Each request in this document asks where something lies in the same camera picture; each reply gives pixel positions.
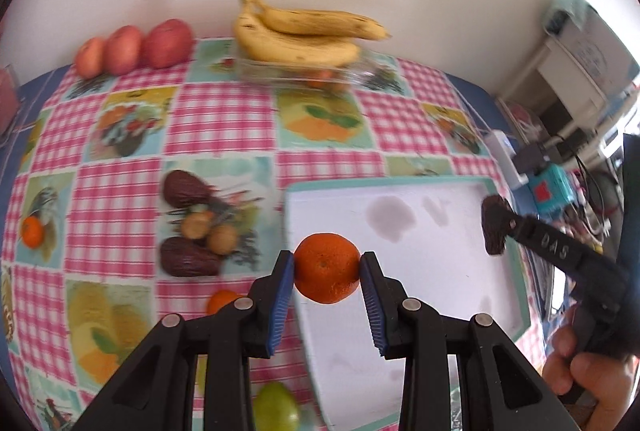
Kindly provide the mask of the right hand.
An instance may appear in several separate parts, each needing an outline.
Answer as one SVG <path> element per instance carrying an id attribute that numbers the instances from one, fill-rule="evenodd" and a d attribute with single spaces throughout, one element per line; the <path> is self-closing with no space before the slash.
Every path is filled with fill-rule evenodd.
<path id="1" fill-rule="evenodd" d="M 577 305 L 564 314 L 563 324 L 550 338 L 552 353 L 547 357 L 541 376 L 556 395 L 564 395 L 574 382 L 589 391 L 598 401 L 583 430 L 610 431 L 622 420 L 629 407 L 638 359 L 626 361 L 594 354 L 577 353 L 573 329 Z"/>

